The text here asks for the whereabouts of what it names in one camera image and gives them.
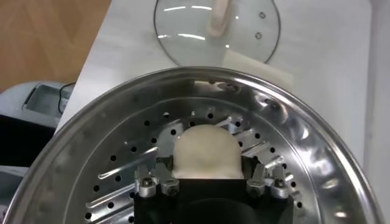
screw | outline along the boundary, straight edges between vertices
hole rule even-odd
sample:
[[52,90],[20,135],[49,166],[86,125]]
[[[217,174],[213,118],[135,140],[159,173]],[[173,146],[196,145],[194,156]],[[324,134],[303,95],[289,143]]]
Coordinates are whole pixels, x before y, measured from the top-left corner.
[[252,188],[250,191],[249,191],[249,196],[255,198],[255,197],[259,197],[260,196],[260,192],[258,190],[256,190],[255,188]]
[[173,197],[175,195],[177,195],[177,190],[176,189],[172,189],[172,188],[169,188],[166,192],[166,195],[169,196],[169,197]]
[[263,13],[263,12],[260,12],[260,13],[258,14],[258,16],[260,16],[260,18],[264,19],[264,18],[266,17],[266,14]]
[[150,186],[153,184],[153,180],[150,177],[145,177],[142,179],[142,185],[143,186]]
[[260,40],[262,36],[263,36],[263,35],[262,35],[260,32],[257,32],[257,33],[255,34],[255,38],[258,39],[258,40]]
[[274,184],[276,187],[284,187],[285,186],[285,182],[281,179],[276,179]]

black cable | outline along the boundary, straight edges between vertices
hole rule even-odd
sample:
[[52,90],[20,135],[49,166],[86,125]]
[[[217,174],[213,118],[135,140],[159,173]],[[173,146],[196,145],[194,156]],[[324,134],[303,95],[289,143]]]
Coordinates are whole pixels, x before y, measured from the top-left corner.
[[62,101],[62,90],[68,86],[71,86],[71,85],[74,85],[76,84],[75,82],[72,82],[72,83],[69,83],[69,84],[66,84],[66,85],[63,85],[61,88],[60,88],[60,100],[58,101],[58,112],[60,112],[60,114],[63,113],[63,111],[61,111],[60,109],[60,105],[61,105],[61,101]]

glass lid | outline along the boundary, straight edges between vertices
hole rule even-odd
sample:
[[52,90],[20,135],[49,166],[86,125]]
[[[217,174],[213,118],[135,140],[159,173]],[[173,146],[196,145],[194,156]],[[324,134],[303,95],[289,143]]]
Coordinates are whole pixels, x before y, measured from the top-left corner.
[[179,66],[266,63],[280,35],[273,0],[158,0],[154,26],[162,48]]

white countertop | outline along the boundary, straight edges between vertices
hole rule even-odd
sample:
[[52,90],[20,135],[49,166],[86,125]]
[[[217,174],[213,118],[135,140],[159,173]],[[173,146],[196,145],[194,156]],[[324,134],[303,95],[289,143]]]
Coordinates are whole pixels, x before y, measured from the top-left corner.
[[[294,74],[291,91],[364,155],[371,4],[367,0],[275,0],[282,21],[269,64]],[[152,0],[112,0],[74,87],[59,129],[122,82],[175,64],[154,32]]]

wooden floor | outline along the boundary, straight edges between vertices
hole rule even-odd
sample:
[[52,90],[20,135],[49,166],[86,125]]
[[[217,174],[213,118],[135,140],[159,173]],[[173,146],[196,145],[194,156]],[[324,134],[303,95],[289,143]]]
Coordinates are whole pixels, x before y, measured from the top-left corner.
[[75,82],[111,0],[0,0],[0,92]]

